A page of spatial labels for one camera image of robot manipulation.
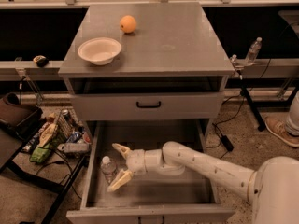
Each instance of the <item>shoe sole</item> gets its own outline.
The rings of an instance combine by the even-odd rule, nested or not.
[[[290,143],[290,142],[288,142],[287,140],[285,140],[285,139],[283,139],[282,137],[280,137],[278,134],[272,132],[272,131],[269,129],[269,127],[268,127],[268,125],[267,125],[266,122],[265,122],[265,126],[267,127],[268,132],[270,132],[271,134],[273,134],[274,136],[276,136],[278,139],[280,139],[281,141],[283,141],[283,142],[284,142],[285,144],[287,144],[288,146],[291,146],[291,147],[299,147],[299,145],[295,145],[295,144],[293,144],[293,143]]]

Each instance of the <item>closed drawer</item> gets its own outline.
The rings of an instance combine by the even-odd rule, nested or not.
[[[122,143],[130,149],[159,149],[169,140],[202,150],[198,119],[106,121],[98,122],[93,138],[86,185],[79,211],[67,213],[74,224],[155,224],[224,222],[234,210],[222,207],[217,190],[210,181],[186,168],[181,175],[148,172],[135,175],[112,193],[100,171],[105,155],[119,169],[127,169],[125,160],[111,146]]]
[[[214,119],[222,100],[222,92],[71,96],[82,120]]]

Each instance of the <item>person's foot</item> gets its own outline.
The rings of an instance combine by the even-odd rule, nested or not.
[[[290,135],[285,129],[284,122],[272,117],[266,117],[264,119],[264,122],[265,126],[271,134],[281,139],[288,146],[299,147],[299,137]]]

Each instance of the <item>bowl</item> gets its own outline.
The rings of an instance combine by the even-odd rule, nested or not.
[[[78,48],[80,58],[96,65],[111,63],[120,52],[121,44],[107,37],[88,40]]]

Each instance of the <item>white robotic arm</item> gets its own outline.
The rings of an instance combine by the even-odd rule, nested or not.
[[[134,175],[180,175],[188,167],[251,202],[252,223],[299,223],[299,161],[295,159],[273,158],[254,171],[173,141],[150,151],[112,146],[126,159],[128,170],[119,172],[108,191],[118,189]]]

